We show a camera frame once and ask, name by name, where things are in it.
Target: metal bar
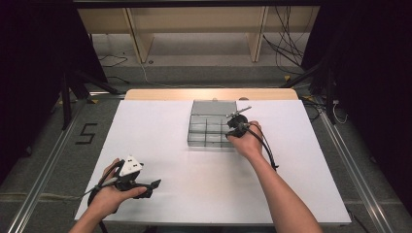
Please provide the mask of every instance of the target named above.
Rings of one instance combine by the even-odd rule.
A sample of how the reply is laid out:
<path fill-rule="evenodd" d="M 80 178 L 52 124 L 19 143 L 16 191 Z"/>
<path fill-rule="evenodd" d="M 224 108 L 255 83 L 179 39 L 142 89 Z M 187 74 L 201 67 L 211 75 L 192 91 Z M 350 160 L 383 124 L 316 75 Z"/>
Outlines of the metal bar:
<path fill-rule="evenodd" d="M 321 119 L 326 127 L 327 132 L 329 133 L 330 138 L 335 144 L 336 149 L 338 150 L 338 153 L 342 158 L 343 164 L 345 165 L 352 179 L 352 182 L 354 183 L 355 188 L 357 189 L 358 194 L 360 195 L 360 198 L 370 215 L 370 218 L 375 224 L 377 231 L 380 233 L 394 232 L 394 229 L 389 223 L 384 210 L 376 200 L 375 195 L 367 184 L 367 181 L 364 178 L 361 169 L 358 167 L 355 159 L 346 147 L 346 144 L 338 129 L 335 125 L 332 126 L 331 123 L 327 120 L 325 112 L 321 112 Z"/>
<path fill-rule="evenodd" d="M 40 172 L 36 182 L 33 184 L 33 187 L 31 188 L 26 199 L 24 200 L 23 204 L 21 205 L 20 209 L 15 215 L 15 218 L 9 227 L 9 233 L 22 232 L 24 230 L 28 220 L 30 219 L 31 214 L 34 211 L 34 208 L 36 207 L 40 194 L 42 194 L 52 174 L 52 171 L 54 170 L 55 164 L 57 163 L 58 158 L 60 157 L 64 150 L 64 147 L 66 146 L 67 140 L 73 131 L 77 118 L 85 105 L 86 100 L 80 100 L 76 104 L 76 110 L 73 116 L 73 120 L 68 125 L 66 130 L 63 130 L 60 136 L 58 137 L 58 140 L 55 143 L 54 148 L 52 149 L 51 154 L 49 155 L 48 160 L 43 166 L 43 169 Z"/>

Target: hand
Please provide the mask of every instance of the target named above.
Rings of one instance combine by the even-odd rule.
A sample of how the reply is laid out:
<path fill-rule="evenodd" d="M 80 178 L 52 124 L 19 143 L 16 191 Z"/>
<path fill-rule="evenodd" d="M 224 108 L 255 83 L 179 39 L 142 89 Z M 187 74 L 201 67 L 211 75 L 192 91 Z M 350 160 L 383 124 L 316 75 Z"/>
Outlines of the hand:
<path fill-rule="evenodd" d="M 104 170 L 103 175 L 106 174 L 117 162 L 119 162 L 118 158 Z M 116 172 L 115 170 L 116 169 L 109 174 L 106 181 L 113 177 Z M 140 195 L 146 190 L 147 189 L 143 186 L 135 187 L 127 191 L 119 191 L 113 185 L 103 187 L 99 192 L 97 192 L 87 210 L 94 212 L 96 215 L 100 216 L 101 219 L 103 219 L 104 217 L 112 214 L 124 200 Z"/>
<path fill-rule="evenodd" d="M 251 126 L 249 127 L 254 133 L 256 133 L 260 138 L 261 135 L 261 127 L 257 121 L 250 121 Z M 234 145 L 237 151 L 245 156 L 248 160 L 256 157 L 262 156 L 261 153 L 261 142 L 250 132 L 246 132 L 241 138 L 236 138 L 234 136 L 228 136 L 228 141 Z"/>
<path fill-rule="evenodd" d="M 104 170 L 103 174 L 106 174 L 117 162 L 119 162 L 118 158 Z M 115 170 L 109 174 L 106 180 L 112 178 L 114 174 Z M 146 190 L 147 189 L 143 186 L 135 187 L 127 191 L 119 191 L 114 186 L 103 187 L 99 192 L 97 192 L 87 210 L 82 214 L 78 222 L 76 222 L 70 230 L 70 233 L 93 232 L 94 227 L 99 223 L 99 221 L 113 213 L 119 207 L 121 202 L 128 198 L 140 195 Z"/>

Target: finger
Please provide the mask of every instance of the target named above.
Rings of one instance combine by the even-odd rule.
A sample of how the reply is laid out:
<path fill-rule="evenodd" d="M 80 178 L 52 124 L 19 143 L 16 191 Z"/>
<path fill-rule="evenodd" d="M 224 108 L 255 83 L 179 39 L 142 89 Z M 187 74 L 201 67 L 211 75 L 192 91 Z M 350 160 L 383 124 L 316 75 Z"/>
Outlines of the finger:
<path fill-rule="evenodd" d="M 123 191 L 121 192 L 121 198 L 123 200 L 129 199 L 129 198 L 133 198 L 135 196 L 138 196 L 142 193 L 144 193 L 145 191 L 147 191 L 148 189 L 146 187 L 140 186 L 140 187 L 135 187 L 132 188 L 130 190 L 127 191 Z"/>

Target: white tabletop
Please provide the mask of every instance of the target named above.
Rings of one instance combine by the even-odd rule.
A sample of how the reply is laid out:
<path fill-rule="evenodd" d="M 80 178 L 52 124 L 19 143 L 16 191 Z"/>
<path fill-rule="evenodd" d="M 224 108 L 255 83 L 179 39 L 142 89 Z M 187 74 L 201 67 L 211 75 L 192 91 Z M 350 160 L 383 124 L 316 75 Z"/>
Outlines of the white tabletop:
<path fill-rule="evenodd" d="M 144 163 L 136 179 L 162 179 L 150 199 L 130 199 L 106 221 L 179 225 L 272 224 L 258 178 L 234 149 L 190 148 L 192 101 L 121 101 L 89 190 L 115 158 L 133 155 Z M 323 225 L 350 218 L 327 167 L 312 125 L 299 100 L 237 101 L 257 120 L 272 148 L 278 173 Z M 86 196 L 76 214 L 86 209 Z"/>

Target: clear plastic organizer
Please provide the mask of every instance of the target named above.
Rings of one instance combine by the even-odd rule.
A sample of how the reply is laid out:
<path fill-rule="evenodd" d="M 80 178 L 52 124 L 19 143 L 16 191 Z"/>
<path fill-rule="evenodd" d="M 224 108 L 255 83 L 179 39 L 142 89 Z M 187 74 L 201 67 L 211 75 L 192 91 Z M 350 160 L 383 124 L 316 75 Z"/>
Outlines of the clear plastic organizer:
<path fill-rule="evenodd" d="M 190 147 L 232 148 L 225 134 L 227 122 L 236 112 L 234 101 L 193 101 L 191 108 L 188 145 Z"/>

